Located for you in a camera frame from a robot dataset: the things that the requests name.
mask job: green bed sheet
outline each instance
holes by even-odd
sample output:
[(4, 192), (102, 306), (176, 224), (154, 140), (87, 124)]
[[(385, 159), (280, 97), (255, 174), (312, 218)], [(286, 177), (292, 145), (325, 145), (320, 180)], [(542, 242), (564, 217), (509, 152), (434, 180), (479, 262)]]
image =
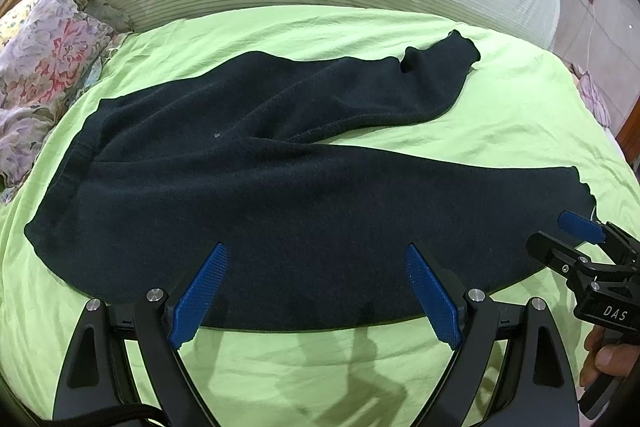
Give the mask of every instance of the green bed sheet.
[[(597, 199), (598, 215), (640, 233), (638, 182), (585, 109), (561, 61), (532, 44), (437, 16), (385, 10), (283, 6), (179, 20), (126, 41), (101, 83), (53, 131), (17, 198), (0, 210), (0, 368), (17, 396), (50, 417), (66, 346), (86, 301), (47, 270), (23, 228), (100, 99), (197, 76), (250, 50), (295, 60), (402, 57), (407, 46), (427, 47), (454, 28), (473, 39), (482, 60), (447, 114), (326, 142), (498, 168), (575, 165)], [(588, 253), (603, 259), (593, 247)], [(589, 327), (573, 317), (573, 298), (560, 277), (543, 271), (495, 298), (524, 303), (533, 295), (551, 307), (577, 374)], [(468, 423), (486, 405), (503, 349), (497, 344)], [(140, 393), (154, 403), (135, 344), (129, 353)], [(201, 329), (180, 354), (225, 427), (387, 427), (411, 423), (450, 350), (426, 319), (415, 319), (310, 333)]]

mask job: metal bolt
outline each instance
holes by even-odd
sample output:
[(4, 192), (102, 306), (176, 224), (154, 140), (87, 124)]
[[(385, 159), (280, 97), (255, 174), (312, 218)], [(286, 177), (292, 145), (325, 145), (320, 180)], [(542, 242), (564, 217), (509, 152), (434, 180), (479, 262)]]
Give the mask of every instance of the metal bolt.
[(160, 288), (153, 288), (146, 293), (146, 300), (149, 302), (159, 301), (164, 296), (164, 292)]
[(484, 292), (482, 290), (479, 290), (478, 288), (473, 288), (472, 290), (469, 290), (468, 295), (473, 302), (482, 302), (486, 297), (486, 295), (484, 295)]
[(95, 312), (100, 307), (100, 299), (91, 299), (86, 304), (86, 309), (90, 312)]
[(546, 302), (543, 301), (540, 297), (533, 297), (531, 299), (531, 305), (539, 312), (546, 308)]

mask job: black pants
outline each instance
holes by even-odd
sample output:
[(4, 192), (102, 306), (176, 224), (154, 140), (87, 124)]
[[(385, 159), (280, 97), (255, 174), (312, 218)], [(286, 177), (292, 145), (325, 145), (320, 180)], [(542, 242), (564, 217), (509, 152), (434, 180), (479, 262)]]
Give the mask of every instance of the black pants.
[(111, 303), (170, 289), (222, 241), (229, 268), (205, 324), (226, 328), (351, 327), (363, 307), (374, 323), (418, 315), (402, 268), (414, 240), (469, 286), (508, 285), (540, 269), (524, 250), (530, 233), (559, 233), (566, 208), (591, 212), (575, 169), (313, 143), (436, 118), (476, 60), (457, 32), (401, 62), (251, 52), (103, 100), (26, 235), (54, 273)]

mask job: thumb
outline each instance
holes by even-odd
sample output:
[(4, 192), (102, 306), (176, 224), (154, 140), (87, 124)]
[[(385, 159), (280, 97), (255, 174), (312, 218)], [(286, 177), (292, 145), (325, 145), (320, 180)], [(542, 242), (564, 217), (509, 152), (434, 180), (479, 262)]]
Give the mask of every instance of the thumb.
[(603, 347), (596, 357), (596, 367), (603, 373), (612, 377), (628, 377), (640, 354), (640, 346)]

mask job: blue gripper pad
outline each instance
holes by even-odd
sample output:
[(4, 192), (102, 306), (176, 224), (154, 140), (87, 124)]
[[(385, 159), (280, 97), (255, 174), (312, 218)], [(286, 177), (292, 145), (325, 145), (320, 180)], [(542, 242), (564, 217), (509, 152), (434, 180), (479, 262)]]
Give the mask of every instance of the blue gripper pad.
[(592, 245), (604, 243), (606, 240), (600, 225), (567, 210), (558, 216), (558, 227), (575, 238)]
[(438, 340), (457, 349), (462, 343), (458, 309), (414, 245), (404, 251), (404, 269)]
[(176, 304), (174, 327), (169, 335), (175, 349), (193, 340), (225, 277), (227, 263), (226, 248), (218, 243)]

